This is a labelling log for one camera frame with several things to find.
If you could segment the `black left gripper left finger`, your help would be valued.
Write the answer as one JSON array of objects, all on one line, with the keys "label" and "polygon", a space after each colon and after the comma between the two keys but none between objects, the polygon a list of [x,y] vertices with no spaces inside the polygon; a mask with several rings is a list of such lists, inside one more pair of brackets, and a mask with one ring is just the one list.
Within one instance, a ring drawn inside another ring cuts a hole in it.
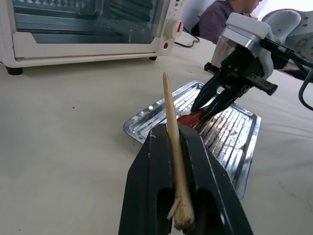
[{"label": "black left gripper left finger", "polygon": [[150,130],[127,175],[120,235],[168,235],[174,202],[172,149],[164,124]]}]

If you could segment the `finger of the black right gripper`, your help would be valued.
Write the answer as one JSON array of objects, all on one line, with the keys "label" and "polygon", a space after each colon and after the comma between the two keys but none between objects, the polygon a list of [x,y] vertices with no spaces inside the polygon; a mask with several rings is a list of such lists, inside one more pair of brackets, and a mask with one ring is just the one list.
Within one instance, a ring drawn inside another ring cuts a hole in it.
[{"label": "finger of the black right gripper", "polygon": [[217,88],[222,84],[222,74],[220,72],[216,73],[209,81],[207,81],[201,88],[199,94],[194,100],[191,112],[196,112],[203,105],[205,105],[210,99],[212,99],[216,93]]},{"label": "finger of the black right gripper", "polygon": [[208,120],[227,109],[243,92],[242,88],[225,89],[206,107],[200,120]]}]

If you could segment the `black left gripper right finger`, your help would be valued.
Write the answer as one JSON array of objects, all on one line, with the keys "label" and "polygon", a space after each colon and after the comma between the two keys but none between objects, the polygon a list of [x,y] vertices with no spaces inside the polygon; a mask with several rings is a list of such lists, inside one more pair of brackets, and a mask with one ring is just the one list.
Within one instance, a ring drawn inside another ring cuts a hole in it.
[{"label": "black left gripper right finger", "polygon": [[195,224],[186,235],[251,235],[253,233],[230,177],[205,146],[199,133],[179,126]]}]

